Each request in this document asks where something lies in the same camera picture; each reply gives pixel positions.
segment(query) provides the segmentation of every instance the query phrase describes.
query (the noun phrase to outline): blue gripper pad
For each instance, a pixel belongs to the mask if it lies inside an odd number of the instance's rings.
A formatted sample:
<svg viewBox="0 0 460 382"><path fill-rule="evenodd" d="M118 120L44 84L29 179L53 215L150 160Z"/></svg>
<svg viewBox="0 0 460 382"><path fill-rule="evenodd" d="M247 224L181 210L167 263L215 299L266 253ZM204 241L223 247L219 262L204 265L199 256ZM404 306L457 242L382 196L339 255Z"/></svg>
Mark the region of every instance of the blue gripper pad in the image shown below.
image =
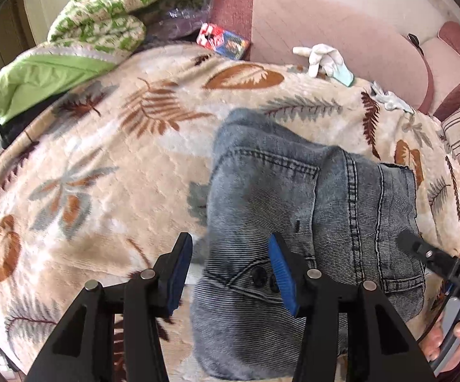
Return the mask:
<svg viewBox="0 0 460 382"><path fill-rule="evenodd" d="M176 260L167 284L168 300L166 308L169 316L178 308L184 283L188 275L191 257L193 256L193 239L190 234L181 233L180 236L178 236L170 256L176 258Z"/></svg>
<svg viewBox="0 0 460 382"><path fill-rule="evenodd" d="M292 316L296 317L299 311L299 304L297 303L295 281L280 249L278 239L274 234L269 238L269 257L274 275L276 276L276 282L281 292L283 304Z"/></svg>

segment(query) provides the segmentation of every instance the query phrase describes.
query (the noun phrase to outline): black button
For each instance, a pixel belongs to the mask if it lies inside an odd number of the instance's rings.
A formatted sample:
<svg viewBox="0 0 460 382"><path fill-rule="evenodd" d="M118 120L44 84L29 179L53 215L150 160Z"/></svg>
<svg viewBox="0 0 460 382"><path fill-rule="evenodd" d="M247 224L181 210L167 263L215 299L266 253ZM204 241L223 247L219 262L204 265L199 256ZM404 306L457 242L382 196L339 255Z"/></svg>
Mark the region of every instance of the black button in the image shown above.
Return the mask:
<svg viewBox="0 0 460 382"><path fill-rule="evenodd" d="M252 278L255 287L260 289L267 283L267 272L262 266L256 266L253 269Z"/></svg>
<svg viewBox="0 0 460 382"><path fill-rule="evenodd" d="M276 282L276 276L274 274L269 279L269 286L271 287L272 293L279 293L278 283Z"/></svg>

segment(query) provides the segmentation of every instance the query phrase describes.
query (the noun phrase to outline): black cloth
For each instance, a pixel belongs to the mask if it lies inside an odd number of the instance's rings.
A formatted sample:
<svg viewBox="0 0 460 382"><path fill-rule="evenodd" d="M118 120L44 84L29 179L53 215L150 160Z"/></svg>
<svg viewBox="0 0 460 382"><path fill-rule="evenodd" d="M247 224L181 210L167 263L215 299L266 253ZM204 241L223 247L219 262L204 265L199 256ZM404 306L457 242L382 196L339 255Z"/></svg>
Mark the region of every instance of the black cloth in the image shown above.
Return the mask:
<svg viewBox="0 0 460 382"><path fill-rule="evenodd" d="M0 124L0 136L2 137L2 148L7 149L11 143L22 133L25 128L32 123L45 109L55 101L64 96L67 92L52 95L36 105L13 117L10 121Z"/></svg>

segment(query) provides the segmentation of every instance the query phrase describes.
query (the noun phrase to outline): blanket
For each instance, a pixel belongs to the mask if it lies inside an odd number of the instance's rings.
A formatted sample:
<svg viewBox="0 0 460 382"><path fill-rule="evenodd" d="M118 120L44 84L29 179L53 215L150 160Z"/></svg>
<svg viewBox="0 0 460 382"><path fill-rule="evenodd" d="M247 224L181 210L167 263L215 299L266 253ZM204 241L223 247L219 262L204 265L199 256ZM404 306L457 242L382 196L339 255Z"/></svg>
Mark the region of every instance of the blanket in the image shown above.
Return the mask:
<svg viewBox="0 0 460 382"><path fill-rule="evenodd" d="M0 71L0 124L123 62L145 38L146 25L130 13L157 1L70 0L47 41Z"/></svg>
<svg viewBox="0 0 460 382"><path fill-rule="evenodd" d="M309 141L408 166L422 237L460 256L460 166L436 119L386 110L362 79L346 88L302 67L156 47L73 89L0 156L0 347L19 368L28 371L87 280L125 282L187 231L194 255L183 303L158 328L170 380L210 379L192 356L188 311L209 251L214 133L238 107ZM424 308L408 323L417 337L440 284L427 276ZM117 348L120 371L123 360Z"/></svg>

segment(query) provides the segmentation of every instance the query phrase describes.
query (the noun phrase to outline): human hand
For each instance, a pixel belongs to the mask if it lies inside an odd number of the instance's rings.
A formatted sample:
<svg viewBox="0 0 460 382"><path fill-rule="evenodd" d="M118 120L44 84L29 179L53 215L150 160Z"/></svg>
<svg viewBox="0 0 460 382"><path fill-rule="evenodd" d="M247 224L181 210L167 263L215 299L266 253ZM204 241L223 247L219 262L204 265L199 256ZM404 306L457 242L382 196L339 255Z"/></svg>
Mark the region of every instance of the human hand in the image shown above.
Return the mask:
<svg viewBox="0 0 460 382"><path fill-rule="evenodd" d="M442 331L442 316L443 315L439 316L437 323L433 326L432 330L430 330L427 336L419 343L419 347L421 348L428 361L436 359L440 353L440 345L444 340L444 334ZM453 331L455 336L460 339L460 323L456 324ZM460 345L456 349L452 358L442 369L442 372L447 372L454 369L458 363L460 363Z"/></svg>

